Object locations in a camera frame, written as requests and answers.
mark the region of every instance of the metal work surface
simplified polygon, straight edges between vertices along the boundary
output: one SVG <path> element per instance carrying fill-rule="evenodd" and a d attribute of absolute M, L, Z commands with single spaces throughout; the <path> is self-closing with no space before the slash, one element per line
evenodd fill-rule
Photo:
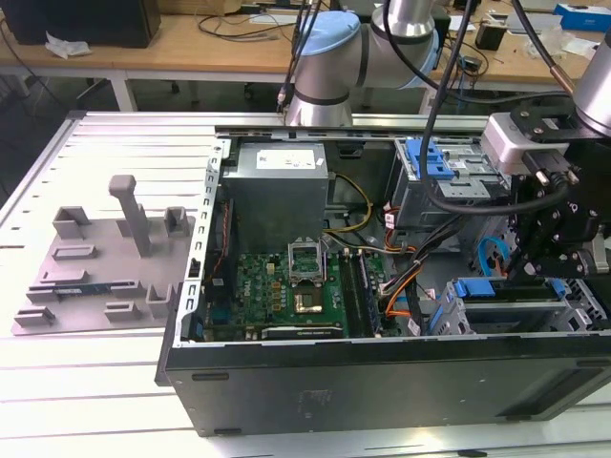
<path fill-rule="evenodd" d="M 355 123 L 377 128 L 422 129 L 425 121 L 418 116 L 355 116 Z M 465 132 L 473 132 L 483 129 L 485 119 L 445 118 L 438 125 L 444 123 L 454 129 L 462 123 Z M 213 126 L 247 124 L 280 122 L 270 114 L 88 114 L 66 121 L 0 210 L 3 458 L 72 457 L 82 456 L 83 450 L 100 457 L 119 450 L 120 455 L 155 457 L 455 457 L 467 449 L 491 457 L 609 455 L 611 387 L 544 423 L 206 440 L 192 429 L 173 389 L 154 383 L 163 329 L 11 335 L 14 313 L 53 240 L 59 206 L 81 205 L 90 218 L 118 218 L 118 202 L 107 196 L 106 184 L 113 174 L 131 174 L 147 215 L 162 216 L 167 206 L 179 205 L 194 216 L 216 141 Z M 395 402 L 388 394 L 389 402 Z"/>

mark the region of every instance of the green circuit board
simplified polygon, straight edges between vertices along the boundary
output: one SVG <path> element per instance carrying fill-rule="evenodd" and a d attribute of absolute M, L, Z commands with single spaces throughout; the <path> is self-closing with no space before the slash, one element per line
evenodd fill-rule
<path fill-rule="evenodd" d="M 298 271 L 311 271 L 316 261 L 299 267 Z M 273 273 L 268 265 L 273 264 Z M 321 313 L 296 313 L 295 297 L 304 291 L 301 285 L 292 287 L 288 281 L 287 255 L 242 255 L 238 261 L 238 297 L 233 316 L 244 324 L 271 323 L 275 325 L 340 324 L 346 329 L 346 313 L 339 282 L 339 264 L 334 258 L 327 265 L 327 281 L 321 288 Z"/>
<path fill-rule="evenodd" d="M 291 285 L 287 253 L 240 255 L 235 300 L 229 306 L 215 306 L 211 310 L 209 325 L 214 330 L 214 340 L 248 339 L 245 337 L 248 334 L 252 336 L 274 326 L 329 326 L 341 328 L 344 338 L 355 337 L 350 335 L 346 310 L 355 305 L 344 296 L 342 255 L 323 256 L 326 280 L 317 287 L 309 281 Z M 377 304 L 378 285 L 386 280 L 383 260 L 377 255 L 367 255 L 364 260 Z M 294 261 L 294 271 L 311 272 L 318 267 L 315 254 L 302 253 Z"/>

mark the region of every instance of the label on power supply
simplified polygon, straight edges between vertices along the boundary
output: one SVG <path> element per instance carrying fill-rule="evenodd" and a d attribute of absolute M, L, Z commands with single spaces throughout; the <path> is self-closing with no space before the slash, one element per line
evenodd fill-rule
<path fill-rule="evenodd" d="M 260 150 L 257 168 L 264 170 L 315 170 L 314 150 Z"/>

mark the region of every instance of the yellow wire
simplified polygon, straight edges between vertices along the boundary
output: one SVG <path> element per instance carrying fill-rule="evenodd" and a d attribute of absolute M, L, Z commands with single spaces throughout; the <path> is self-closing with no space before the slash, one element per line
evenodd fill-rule
<path fill-rule="evenodd" d="M 371 210 L 371 207 L 373 206 L 373 203 L 371 202 L 371 200 L 369 200 L 367 194 L 365 194 L 365 191 L 363 191 L 363 188 L 361 188 L 358 184 L 356 184 L 354 181 L 352 181 L 352 179 L 350 179 L 347 176 L 342 175 L 342 174 L 335 174 L 335 175 L 337 177 L 341 177 L 344 180 L 346 180 L 348 183 L 350 183 L 352 186 L 354 186 L 354 189 L 356 189 L 361 196 L 363 196 L 363 199 L 367 203 L 367 213 L 365 214 L 365 219 L 363 219 L 358 224 L 354 224 L 354 225 L 348 226 L 348 227 L 340 227 L 340 228 L 337 228 L 337 229 L 325 229 L 323 232 L 330 232 L 330 233 L 339 232 L 339 233 L 344 233 L 344 232 L 357 231 L 357 230 L 361 229 L 362 227 L 365 227 L 369 223 L 369 220 L 371 219 L 371 215 L 373 214 L 373 212 Z"/>

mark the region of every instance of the gray post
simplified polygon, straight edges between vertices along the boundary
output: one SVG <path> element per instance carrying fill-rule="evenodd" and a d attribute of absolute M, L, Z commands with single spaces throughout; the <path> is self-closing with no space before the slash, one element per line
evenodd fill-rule
<path fill-rule="evenodd" d="M 121 204 L 125 221 L 130 228 L 140 257 L 145 258 L 151 252 L 149 224 L 144 212 L 138 208 L 134 189 L 136 189 L 136 179 L 131 175 L 115 175 L 108 186 L 111 196 L 117 198 Z"/>

